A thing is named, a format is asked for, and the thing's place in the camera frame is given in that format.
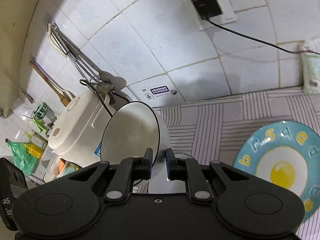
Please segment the white bowl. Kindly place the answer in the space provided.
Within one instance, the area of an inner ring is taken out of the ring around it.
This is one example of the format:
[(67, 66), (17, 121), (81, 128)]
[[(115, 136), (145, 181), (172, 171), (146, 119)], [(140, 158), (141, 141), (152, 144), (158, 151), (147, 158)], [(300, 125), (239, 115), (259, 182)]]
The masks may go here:
[(170, 136), (165, 122), (149, 105), (130, 102), (116, 111), (108, 122), (101, 143), (100, 159), (111, 165), (123, 159), (143, 157), (152, 149), (152, 170), (149, 180), (134, 177), (133, 181), (148, 183), (148, 193), (169, 193), (165, 150), (170, 147)]

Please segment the blue fried egg plate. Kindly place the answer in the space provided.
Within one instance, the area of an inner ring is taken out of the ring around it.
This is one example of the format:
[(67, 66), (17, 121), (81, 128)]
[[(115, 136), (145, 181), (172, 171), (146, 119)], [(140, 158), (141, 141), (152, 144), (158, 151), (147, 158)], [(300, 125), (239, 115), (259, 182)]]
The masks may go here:
[(233, 166), (299, 196), (304, 220), (319, 208), (319, 135), (304, 124), (278, 121), (257, 129)]

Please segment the green plastic bag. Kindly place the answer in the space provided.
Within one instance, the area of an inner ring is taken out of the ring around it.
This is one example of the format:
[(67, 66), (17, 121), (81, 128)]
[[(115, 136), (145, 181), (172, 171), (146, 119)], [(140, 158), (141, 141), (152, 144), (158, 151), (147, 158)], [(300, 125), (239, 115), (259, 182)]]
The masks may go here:
[(15, 166), (19, 168), (25, 176), (30, 176), (36, 162), (43, 155), (43, 149), (31, 142), (12, 142), (9, 139), (6, 139), (5, 142), (12, 152)]

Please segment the striped white table mat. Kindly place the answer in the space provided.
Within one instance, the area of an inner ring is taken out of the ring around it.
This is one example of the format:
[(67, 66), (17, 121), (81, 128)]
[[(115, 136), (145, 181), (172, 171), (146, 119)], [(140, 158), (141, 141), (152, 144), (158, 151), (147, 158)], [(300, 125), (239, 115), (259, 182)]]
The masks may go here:
[[(157, 107), (167, 124), (171, 148), (207, 164), (233, 165), (246, 140), (259, 128), (295, 121), (319, 135), (319, 96), (298, 87), (227, 96), (184, 105)], [(319, 208), (297, 230), (301, 239), (319, 239)]]

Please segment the white rice cooker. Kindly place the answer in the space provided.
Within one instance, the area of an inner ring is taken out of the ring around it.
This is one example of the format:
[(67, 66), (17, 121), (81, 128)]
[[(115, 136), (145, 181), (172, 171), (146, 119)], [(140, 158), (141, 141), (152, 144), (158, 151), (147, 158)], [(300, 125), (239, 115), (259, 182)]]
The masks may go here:
[(61, 158), (86, 167), (100, 160), (104, 129), (116, 110), (108, 94), (88, 90), (74, 98), (56, 120), (48, 146)]

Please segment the hanging metal utensils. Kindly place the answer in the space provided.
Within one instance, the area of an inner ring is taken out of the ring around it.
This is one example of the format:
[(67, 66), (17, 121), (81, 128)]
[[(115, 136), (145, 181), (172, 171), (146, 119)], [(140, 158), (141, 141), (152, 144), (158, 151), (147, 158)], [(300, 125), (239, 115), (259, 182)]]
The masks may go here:
[(114, 85), (108, 73), (97, 67), (57, 26), (56, 23), (48, 23), (48, 40), (57, 52), (63, 57), (69, 58), (80, 76), (92, 86), (101, 87), (111, 96), (111, 104), (115, 103), (112, 97), (115, 91)]

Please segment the wooden spatula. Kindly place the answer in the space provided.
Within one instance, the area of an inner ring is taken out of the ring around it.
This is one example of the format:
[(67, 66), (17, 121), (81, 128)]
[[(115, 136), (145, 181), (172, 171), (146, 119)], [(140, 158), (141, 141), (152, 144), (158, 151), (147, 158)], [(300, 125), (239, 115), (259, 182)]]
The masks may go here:
[(72, 92), (62, 88), (37, 62), (30, 60), (29, 64), (50, 87), (50, 89), (58, 96), (63, 106), (66, 107), (75, 98), (75, 95)]

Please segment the white plastic salt bag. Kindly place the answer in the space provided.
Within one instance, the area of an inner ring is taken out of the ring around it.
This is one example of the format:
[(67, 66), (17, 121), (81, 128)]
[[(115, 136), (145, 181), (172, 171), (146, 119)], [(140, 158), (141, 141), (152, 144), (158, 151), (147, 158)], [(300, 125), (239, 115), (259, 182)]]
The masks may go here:
[(319, 37), (305, 41), (300, 50), (303, 64), (303, 89), (307, 94), (320, 92)]

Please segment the black power adapter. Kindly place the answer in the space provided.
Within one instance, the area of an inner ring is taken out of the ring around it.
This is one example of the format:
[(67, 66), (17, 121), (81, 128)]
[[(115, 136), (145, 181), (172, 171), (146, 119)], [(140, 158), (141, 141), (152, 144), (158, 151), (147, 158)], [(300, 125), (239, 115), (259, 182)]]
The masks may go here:
[(217, 0), (191, 0), (202, 20), (222, 15), (222, 10)]

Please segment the purple wall sticker left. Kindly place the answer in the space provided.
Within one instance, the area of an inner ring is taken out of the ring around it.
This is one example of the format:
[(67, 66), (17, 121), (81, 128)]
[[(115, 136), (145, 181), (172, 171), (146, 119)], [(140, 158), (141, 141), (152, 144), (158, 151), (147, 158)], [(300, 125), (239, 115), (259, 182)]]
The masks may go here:
[(158, 96), (163, 96), (168, 94), (176, 95), (177, 90), (169, 89), (167, 86), (161, 86), (161, 87), (152, 88), (144, 92), (144, 95), (148, 100), (155, 99)]

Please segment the white wall socket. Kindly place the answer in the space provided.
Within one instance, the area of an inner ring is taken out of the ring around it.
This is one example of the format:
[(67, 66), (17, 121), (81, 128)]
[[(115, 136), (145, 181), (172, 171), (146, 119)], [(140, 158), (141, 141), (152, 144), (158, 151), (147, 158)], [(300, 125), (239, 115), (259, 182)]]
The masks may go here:
[(211, 22), (225, 25), (236, 22), (237, 15), (230, 0), (181, 0), (200, 31), (212, 27)]

